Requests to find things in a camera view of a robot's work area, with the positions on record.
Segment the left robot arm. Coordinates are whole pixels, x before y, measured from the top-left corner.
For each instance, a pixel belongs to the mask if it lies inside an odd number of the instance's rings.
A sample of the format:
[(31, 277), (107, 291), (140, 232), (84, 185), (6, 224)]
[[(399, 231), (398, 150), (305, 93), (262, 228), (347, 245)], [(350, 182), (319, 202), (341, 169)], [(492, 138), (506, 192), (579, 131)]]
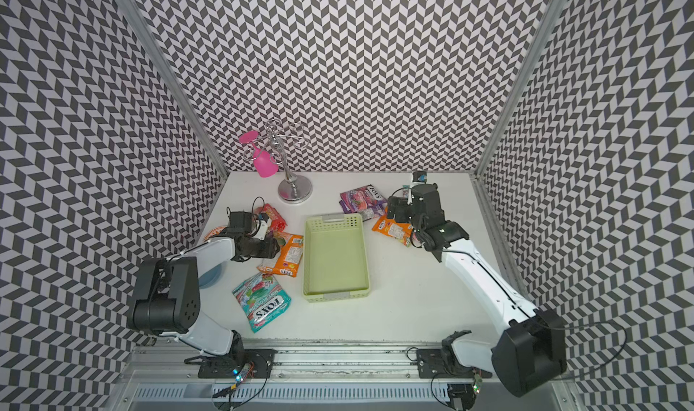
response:
[(226, 262), (272, 258), (280, 250), (265, 212), (230, 211), (228, 223), (195, 248), (143, 261), (128, 299), (127, 326), (173, 338), (206, 357), (244, 360), (240, 334), (204, 313), (200, 278)]

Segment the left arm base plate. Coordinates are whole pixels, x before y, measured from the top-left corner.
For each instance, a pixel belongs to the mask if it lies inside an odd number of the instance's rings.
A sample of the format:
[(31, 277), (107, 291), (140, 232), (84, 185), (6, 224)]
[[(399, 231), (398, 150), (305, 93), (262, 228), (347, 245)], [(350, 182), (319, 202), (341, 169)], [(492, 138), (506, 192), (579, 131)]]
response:
[(247, 364), (251, 365), (250, 374), (255, 380), (266, 380), (270, 377), (277, 355), (275, 349), (250, 349), (242, 357), (202, 357), (198, 378), (215, 378), (215, 380), (232, 380), (240, 375)]

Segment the light green plastic basket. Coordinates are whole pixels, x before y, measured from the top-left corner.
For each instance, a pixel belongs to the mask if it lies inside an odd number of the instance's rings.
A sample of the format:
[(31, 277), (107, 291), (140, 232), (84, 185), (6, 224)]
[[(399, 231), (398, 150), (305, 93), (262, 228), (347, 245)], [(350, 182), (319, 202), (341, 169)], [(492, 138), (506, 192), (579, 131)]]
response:
[(307, 218), (303, 262), (303, 295), (308, 302), (367, 297), (370, 272), (361, 215)]

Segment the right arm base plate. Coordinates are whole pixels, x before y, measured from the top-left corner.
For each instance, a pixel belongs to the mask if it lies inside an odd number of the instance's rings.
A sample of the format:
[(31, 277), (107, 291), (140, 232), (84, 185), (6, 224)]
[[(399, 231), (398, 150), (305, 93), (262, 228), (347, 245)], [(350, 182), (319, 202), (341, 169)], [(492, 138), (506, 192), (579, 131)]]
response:
[(419, 378), (424, 380), (432, 380), (436, 375), (442, 378), (469, 378), (470, 380), (475, 375), (479, 375), (483, 380), (493, 376), (488, 371), (462, 366), (451, 352), (441, 349), (410, 347), (405, 351), (405, 355), (416, 367)]

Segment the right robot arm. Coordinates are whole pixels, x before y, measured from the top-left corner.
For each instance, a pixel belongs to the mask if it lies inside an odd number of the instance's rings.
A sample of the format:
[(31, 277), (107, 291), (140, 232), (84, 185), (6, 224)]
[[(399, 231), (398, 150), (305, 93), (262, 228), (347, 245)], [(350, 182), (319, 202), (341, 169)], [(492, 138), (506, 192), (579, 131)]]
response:
[(410, 224), (419, 246), (464, 283), (491, 321), (492, 333), (456, 333), (444, 345), (458, 365), (493, 373), (517, 398), (567, 371), (563, 319), (540, 310), (490, 266), (469, 234), (446, 218), (436, 184), (395, 190), (387, 217)]

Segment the orange candy bag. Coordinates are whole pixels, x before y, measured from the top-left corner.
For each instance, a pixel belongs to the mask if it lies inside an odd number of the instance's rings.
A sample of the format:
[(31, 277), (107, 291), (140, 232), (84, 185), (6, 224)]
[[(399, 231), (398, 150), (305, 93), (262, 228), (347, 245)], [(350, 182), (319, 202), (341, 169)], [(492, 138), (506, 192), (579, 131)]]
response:
[(405, 247), (411, 245), (410, 237), (412, 235), (412, 230), (413, 228), (410, 224), (397, 223), (394, 219), (388, 219), (385, 215), (379, 217), (372, 226), (372, 231), (396, 239)]
[(304, 253), (304, 237), (278, 232), (275, 239), (280, 245), (280, 252), (273, 259), (264, 259), (257, 267), (258, 271), (264, 274), (297, 277)]

